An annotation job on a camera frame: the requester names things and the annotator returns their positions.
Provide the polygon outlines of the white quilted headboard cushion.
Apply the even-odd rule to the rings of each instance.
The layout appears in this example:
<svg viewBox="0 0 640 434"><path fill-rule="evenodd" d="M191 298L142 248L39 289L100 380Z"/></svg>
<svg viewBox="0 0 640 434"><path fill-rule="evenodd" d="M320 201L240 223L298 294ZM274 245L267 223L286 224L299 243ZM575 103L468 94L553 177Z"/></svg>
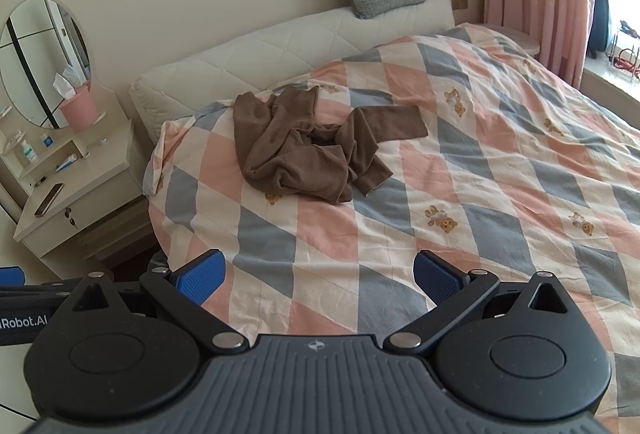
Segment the white quilted headboard cushion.
<svg viewBox="0 0 640 434"><path fill-rule="evenodd" d="M341 8L294 18L234 38L175 63L157 66L132 83L134 107L156 142L160 127L213 102L260 92L394 39L439 34L454 27L450 0L425 0L372 20Z"/></svg>

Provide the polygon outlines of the metal rack on windowsill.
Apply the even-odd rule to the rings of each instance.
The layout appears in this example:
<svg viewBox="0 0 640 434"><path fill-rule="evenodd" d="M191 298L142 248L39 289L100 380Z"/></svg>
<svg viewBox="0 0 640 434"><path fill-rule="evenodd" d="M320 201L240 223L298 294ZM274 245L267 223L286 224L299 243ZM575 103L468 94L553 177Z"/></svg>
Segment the metal rack on windowsill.
<svg viewBox="0 0 640 434"><path fill-rule="evenodd" d="M620 20L606 52L608 64L619 74L632 81L639 79L639 31L626 20Z"/></svg>

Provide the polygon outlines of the black smartphone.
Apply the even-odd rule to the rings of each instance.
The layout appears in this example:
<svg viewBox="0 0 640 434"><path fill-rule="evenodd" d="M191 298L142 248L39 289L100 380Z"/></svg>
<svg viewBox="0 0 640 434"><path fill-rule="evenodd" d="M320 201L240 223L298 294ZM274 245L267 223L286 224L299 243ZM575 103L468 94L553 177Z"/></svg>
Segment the black smartphone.
<svg viewBox="0 0 640 434"><path fill-rule="evenodd" d="M58 196L62 193L63 189L64 189L63 183L54 184L51 187L50 191L46 194L46 197L44 197L42 199L42 202L40 202L40 205L35 211L35 217L43 217L51 208L52 203L55 202L55 199L57 199Z"/></svg>

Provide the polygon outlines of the toothpaste tube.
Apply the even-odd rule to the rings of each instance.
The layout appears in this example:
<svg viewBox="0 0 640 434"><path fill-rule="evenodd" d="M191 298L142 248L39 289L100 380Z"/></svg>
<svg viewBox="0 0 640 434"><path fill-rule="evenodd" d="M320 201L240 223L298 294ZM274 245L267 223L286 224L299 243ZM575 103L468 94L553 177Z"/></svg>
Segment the toothpaste tube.
<svg viewBox="0 0 640 434"><path fill-rule="evenodd" d="M56 168L55 168L55 172L61 172L65 169L67 169L68 167L70 167L71 165L73 165L78 159L78 156L76 154L71 154L70 156L68 156L67 158L65 158Z"/></svg>

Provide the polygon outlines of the pink tissue box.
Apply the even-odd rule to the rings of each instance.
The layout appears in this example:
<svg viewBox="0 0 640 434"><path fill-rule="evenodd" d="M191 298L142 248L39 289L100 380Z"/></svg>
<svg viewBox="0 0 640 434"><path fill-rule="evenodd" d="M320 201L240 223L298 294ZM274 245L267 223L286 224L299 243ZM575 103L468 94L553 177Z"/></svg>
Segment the pink tissue box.
<svg viewBox="0 0 640 434"><path fill-rule="evenodd" d="M91 96L90 82L74 88L65 77L55 74L53 87L63 98L60 110L75 133L88 129L98 120L100 112Z"/></svg>

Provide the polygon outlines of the brown garment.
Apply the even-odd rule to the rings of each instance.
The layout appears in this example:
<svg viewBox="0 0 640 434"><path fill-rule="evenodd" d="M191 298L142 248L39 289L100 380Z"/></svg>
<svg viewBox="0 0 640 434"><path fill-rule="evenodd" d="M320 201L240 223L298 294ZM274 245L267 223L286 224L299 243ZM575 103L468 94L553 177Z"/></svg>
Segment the brown garment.
<svg viewBox="0 0 640 434"><path fill-rule="evenodd" d="M378 159L383 142L428 135L416 106L361 106L341 123L316 119L320 89L292 86L262 102L233 104L236 156L245 181L271 196L302 195L331 205L367 195L392 176Z"/></svg>

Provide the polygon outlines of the dark blue bag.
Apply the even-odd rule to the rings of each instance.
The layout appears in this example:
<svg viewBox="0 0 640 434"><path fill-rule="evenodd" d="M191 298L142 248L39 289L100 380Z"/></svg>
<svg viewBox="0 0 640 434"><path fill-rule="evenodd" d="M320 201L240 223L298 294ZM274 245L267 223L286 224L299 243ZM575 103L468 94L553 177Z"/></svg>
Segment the dark blue bag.
<svg viewBox="0 0 640 434"><path fill-rule="evenodd" d="M594 0L592 25L587 44L587 55L596 58L608 50L611 41L611 14L608 0Z"/></svg>

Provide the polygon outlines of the cream dressing table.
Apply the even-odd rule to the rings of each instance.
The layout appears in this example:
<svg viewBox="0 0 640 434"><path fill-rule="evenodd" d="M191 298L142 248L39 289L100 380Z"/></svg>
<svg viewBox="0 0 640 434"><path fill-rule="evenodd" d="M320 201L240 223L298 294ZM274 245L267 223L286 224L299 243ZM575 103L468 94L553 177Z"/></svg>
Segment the cream dressing table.
<svg viewBox="0 0 640 434"><path fill-rule="evenodd" d="M145 249L152 240L148 204L142 195L145 158L134 123L117 96L95 86L91 95L100 118L80 133L52 130L51 147L39 128L10 108L1 119L1 161L26 194L14 239L61 278L107 272ZM26 139L38 161L29 163ZM77 161L61 172L68 156ZM43 217L35 217L42 199L56 183L62 193Z"/></svg>

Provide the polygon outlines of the white lotion bottle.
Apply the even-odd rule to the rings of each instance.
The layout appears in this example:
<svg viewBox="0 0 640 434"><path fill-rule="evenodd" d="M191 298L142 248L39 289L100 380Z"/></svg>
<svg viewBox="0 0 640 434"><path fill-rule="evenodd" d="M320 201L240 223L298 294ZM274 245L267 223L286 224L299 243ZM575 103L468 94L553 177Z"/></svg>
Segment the white lotion bottle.
<svg viewBox="0 0 640 434"><path fill-rule="evenodd" d="M23 141L21 142L21 147L23 150L23 154L29 163L36 163L38 161L38 156L35 150L32 148L32 145L30 145L29 142L26 141L26 139L23 139Z"/></svg>

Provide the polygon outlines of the blue capped bottle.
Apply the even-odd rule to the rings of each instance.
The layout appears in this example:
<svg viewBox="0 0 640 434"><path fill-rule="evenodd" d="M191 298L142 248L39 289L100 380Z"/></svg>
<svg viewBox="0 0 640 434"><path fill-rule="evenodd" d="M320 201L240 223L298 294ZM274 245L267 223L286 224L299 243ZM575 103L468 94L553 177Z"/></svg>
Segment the blue capped bottle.
<svg viewBox="0 0 640 434"><path fill-rule="evenodd" d="M53 139L50 134L43 133L43 135L41 135L41 139L45 147L51 147L53 145Z"/></svg>

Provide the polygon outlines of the oval vanity mirror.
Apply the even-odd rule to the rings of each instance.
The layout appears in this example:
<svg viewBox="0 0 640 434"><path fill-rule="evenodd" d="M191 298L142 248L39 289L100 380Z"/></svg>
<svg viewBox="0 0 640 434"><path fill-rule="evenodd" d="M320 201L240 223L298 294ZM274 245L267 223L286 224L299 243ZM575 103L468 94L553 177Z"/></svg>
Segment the oval vanity mirror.
<svg viewBox="0 0 640 434"><path fill-rule="evenodd" d="M62 129L64 96L56 76L78 88L91 77L89 55L72 14L54 0L25 0L1 31L1 82L12 106L41 128Z"/></svg>

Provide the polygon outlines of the wooden wall socket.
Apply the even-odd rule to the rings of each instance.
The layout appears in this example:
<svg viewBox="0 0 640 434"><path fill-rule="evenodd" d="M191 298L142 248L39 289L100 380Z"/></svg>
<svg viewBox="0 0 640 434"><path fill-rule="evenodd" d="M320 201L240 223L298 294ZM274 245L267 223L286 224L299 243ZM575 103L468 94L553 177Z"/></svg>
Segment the wooden wall socket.
<svg viewBox="0 0 640 434"><path fill-rule="evenodd" d="M451 9L454 11L464 11L469 9L469 0L450 0Z"/></svg>

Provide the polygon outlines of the checkered pink grey quilt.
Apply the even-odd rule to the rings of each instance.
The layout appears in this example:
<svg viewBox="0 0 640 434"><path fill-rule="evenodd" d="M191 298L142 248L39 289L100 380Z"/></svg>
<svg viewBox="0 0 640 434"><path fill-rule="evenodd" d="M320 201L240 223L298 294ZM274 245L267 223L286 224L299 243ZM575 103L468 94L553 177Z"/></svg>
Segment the checkered pink grey quilt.
<svg viewBox="0 0 640 434"><path fill-rule="evenodd" d="M639 428L639 133L506 37L464 24L297 78L318 120L359 106L420 109L421 139L387 142L390 178L330 205L271 196L243 179L232 99L162 125L144 177L173 269L222 251L226 278L205 301L261 333L387 336L433 305L413 277L431 250L459 269L511 280L555 273L612 364L598 411Z"/></svg>

